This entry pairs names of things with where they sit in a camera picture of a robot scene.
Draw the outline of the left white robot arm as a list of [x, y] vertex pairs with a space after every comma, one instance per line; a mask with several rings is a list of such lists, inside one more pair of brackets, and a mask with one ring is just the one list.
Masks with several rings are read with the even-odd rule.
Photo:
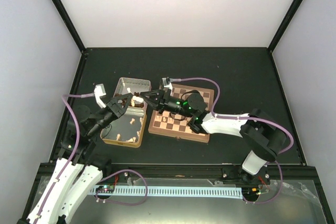
[[125, 114], [133, 95], [127, 93], [104, 102], [105, 94], [95, 91], [81, 95], [82, 98], [94, 97], [100, 107], [82, 122], [67, 102], [69, 96], [62, 96], [75, 129], [65, 136], [53, 174], [37, 205], [18, 223], [70, 223], [89, 190], [99, 181], [106, 182], [112, 177], [113, 169], [107, 161], [90, 158], [95, 147], [93, 138]]

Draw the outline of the cream chess knight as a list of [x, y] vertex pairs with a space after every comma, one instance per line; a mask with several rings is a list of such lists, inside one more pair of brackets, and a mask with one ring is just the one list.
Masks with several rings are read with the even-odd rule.
[[135, 96], [135, 95], [132, 97], [132, 100], [133, 100], [134, 102], [143, 103], [143, 98], [141, 98], [141, 97], [137, 97], [137, 96]]

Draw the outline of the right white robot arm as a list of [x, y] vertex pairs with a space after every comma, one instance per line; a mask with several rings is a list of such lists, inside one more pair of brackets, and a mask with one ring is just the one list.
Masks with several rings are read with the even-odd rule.
[[288, 132], [270, 120], [250, 114], [216, 115], [207, 109], [201, 94], [192, 90], [177, 98], [171, 90], [141, 92], [139, 96], [153, 110], [189, 118], [188, 127], [196, 134], [226, 134], [243, 138], [250, 148], [238, 171], [239, 179], [252, 183], [261, 168], [274, 162], [282, 151]]

